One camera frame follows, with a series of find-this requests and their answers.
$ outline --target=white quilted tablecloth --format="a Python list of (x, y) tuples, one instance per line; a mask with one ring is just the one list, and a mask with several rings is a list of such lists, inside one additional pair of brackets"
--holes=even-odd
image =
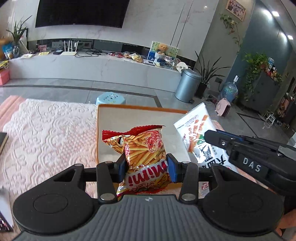
[[(11, 207), (23, 192), (75, 163), (96, 166), (96, 116), (92, 104), (27, 99), (3, 131), (9, 135), (0, 155), (0, 185), (9, 190)], [(96, 184), (86, 191), (96, 197)], [(20, 231), (0, 233), (11, 241)]]

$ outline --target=red snack wrapper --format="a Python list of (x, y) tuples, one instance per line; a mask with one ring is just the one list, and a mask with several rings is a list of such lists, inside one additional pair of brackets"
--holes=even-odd
[(170, 183), (162, 126), (140, 126), (125, 133), (103, 131), (102, 140), (118, 153), (125, 153), (129, 169), (117, 196), (137, 192), (155, 193)]

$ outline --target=trash can lid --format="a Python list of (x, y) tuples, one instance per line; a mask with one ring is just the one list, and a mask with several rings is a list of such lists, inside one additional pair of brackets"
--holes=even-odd
[(185, 69), (184, 74), (186, 74), (194, 79), (198, 79), (198, 80), (200, 80), (202, 78), (198, 72), (195, 72), (191, 69)]

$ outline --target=black tv screen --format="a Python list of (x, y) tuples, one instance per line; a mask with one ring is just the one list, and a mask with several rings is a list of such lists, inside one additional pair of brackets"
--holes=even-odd
[(122, 28), (129, 0), (40, 0), (35, 27), (64, 24)]

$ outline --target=teddy bear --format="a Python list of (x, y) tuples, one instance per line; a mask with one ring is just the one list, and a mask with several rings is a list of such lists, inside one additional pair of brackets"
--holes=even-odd
[(158, 45), (158, 54), (164, 53), (168, 50), (168, 46), (165, 44)]

